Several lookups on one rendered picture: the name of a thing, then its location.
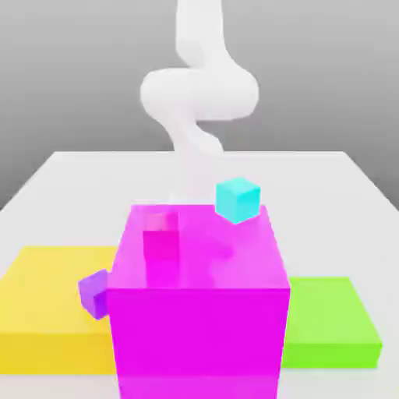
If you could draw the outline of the large magenta box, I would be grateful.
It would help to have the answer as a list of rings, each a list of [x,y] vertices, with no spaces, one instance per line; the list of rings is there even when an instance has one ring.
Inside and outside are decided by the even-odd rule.
[[[146,260],[143,217],[168,211],[179,259]],[[277,399],[290,284],[265,208],[132,206],[107,297],[120,399]]]

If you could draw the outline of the small cyan cube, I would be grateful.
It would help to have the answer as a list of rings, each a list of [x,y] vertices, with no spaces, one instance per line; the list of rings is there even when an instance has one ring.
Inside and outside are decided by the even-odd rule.
[[[260,187],[245,178],[216,184],[215,211],[232,224],[254,218],[260,211]]]

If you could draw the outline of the small purple cube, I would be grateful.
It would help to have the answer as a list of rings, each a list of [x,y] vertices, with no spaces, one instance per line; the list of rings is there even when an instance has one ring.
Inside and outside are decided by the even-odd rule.
[[[80,280],[79,296],[83,308],[96,320],[108,314],[108,272],[103,269]]]

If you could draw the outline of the large green box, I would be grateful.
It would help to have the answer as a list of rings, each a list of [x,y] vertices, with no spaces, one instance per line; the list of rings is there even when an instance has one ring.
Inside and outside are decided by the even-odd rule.
[[[281,366],[374,369],[383,342],[349,277],[290,277]]]

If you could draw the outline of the large yellow box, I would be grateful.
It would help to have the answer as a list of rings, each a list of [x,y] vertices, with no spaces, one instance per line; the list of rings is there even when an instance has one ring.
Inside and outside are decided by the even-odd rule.
[[[0,375],[114,375],[109,321],[78,282],[110,269],[113,246],[26,246],[0,278]]]

